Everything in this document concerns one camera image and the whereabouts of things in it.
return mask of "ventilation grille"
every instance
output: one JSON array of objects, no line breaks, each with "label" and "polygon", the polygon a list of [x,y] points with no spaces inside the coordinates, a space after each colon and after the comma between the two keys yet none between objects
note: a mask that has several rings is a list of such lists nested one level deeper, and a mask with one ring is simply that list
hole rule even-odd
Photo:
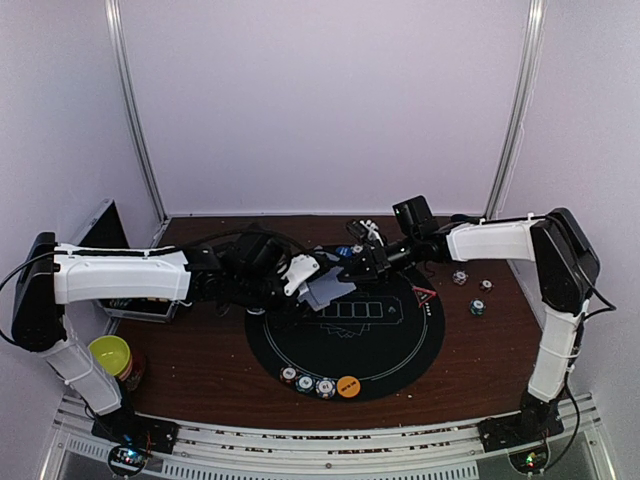
[{"label": "ventilation grille", "polygon": [[85,457],[91,457],[96,460],[107,460],[109,450],[103,446],[93,443],[91,441],[81,440],[78,438],[71,438],[67,445],[67,450],[84,455]]},{"label": "ventilation grille", "polygon": [[[162,473],[167,478],[176,480],[289,480],[289,478],[311,478],[312,475],[287,477],[287,476],[261,476],[221,473],[206,467],[193,465],[169,464],[165,461]],[[413,475],[399,475],[386,477],[362,477],[356,475],[341,475],[342,478],[353,480],[478,480],[478,469],[475,462],[467,462],[454,467],[430,468],[425,473]]]}]

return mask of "yellow bowl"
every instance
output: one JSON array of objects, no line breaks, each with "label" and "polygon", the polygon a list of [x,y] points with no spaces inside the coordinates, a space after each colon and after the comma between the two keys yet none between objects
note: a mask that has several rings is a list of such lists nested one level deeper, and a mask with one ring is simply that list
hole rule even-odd
[{"label": "yellow bowl", "polygon": [[115,335],[96,338],[89,344],[89,350],[100,365],[114,377],[124,372],[131,362],[129,345]]}]

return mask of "white wall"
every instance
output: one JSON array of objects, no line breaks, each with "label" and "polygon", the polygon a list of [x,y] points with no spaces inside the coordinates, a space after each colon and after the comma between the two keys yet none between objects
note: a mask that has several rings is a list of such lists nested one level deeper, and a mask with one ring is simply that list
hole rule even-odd
[{"label": "white wall", "polygon": [[[556,0],[547,14],[535,96],[500,216],[569,207],[600,256],[598,287],[619,311],[588,324],[574,384],[594,393],[623,478],[637,478],[640,5]],[[518,270],[539,298],[534,268]]]},{"label": "white wall", "polygon": [[485,208],[528,0],[122,2],[172,214]]},{"label": "white wall", "polygon": [[[36,234],[68,240],[114,197],[134,245],[156,228],[130,135],[102,0],[0,0],[0,276],[24,260]],[[2,295],[10,329],[13,288]],[[87,314],[79,330],[100,333]],[[35,478],[61,385],[34,355],[0,344],[2,478]]]}]

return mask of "poker mat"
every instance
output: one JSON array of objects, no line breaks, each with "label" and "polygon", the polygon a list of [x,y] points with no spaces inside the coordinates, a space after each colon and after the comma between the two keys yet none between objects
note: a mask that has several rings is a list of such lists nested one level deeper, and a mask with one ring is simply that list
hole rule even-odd
[{"label": "poker mat", "polygon": [[346,400],[336,393],[333,400],[385,397],[423,375],[442,347],[442,302],[437,295],[429,299],[423,289],[434,290],[424,275],[409,269],[387,282],[358,285],[325,309],[284,327],[277,314],[247,314],[247,340],[277,379],[287,366],[316,381],[337,382],[350,375],[360,381],[359,395]]}]

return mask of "vertical metal post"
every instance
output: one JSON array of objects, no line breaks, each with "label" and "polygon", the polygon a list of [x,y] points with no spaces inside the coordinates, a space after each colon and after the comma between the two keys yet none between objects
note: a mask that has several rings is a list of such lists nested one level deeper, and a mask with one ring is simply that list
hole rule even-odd
[{"label": "vertical metal post", "polygon": [[542,39],[542,26],[546,9],[546,0],[531,0],[529,5],[529,21],[522,48],[522,60],[520,63],[520,75],[516,85],[516,93],[513,99],[511,118],[507,127],[507,134],[500,154],[498,171],[493,182],[493,188],[487,202],[484,216],[495,218],[507,187],[507,179],[513,167],[513,162],[518,153],[518,143],[522,122],[527,109],[527,104],[533,89],[533,81],[540,55]]},{"label": "vertical metal post", "polygon": [[144,139],[142,125],[140,123],[140,115],[138,113],[138,107],[133,92],[133,82],[131,81],[131,72],[129,70],[129,62],[127,60],[127,49],[122,29],[122,21],[120,18],[120,3],[118,0],[105,0],[105,7],[107,11],[107,23],[109,25],[111,42],[113,43],[113,50],[116,56],[118,71],[120,73],[120,83],[122,86],[122,93],[124,94],[129,130],[131,131],[131,137],[133,139],[138,162],[140,163],[140,168],[142,170],[142,176],[147,186],[147,190],[149,191],[149,195],[151,196],[156,216],[158,217],[159,222],[164,222],[167,219],[167,213],[164,209],[162,198],[160,197],[160,190],[158,189],[158,182],[156,181],[156,177],[153,173],[153,167],[151,166],[151,161],[149,159],[149,152]]}]

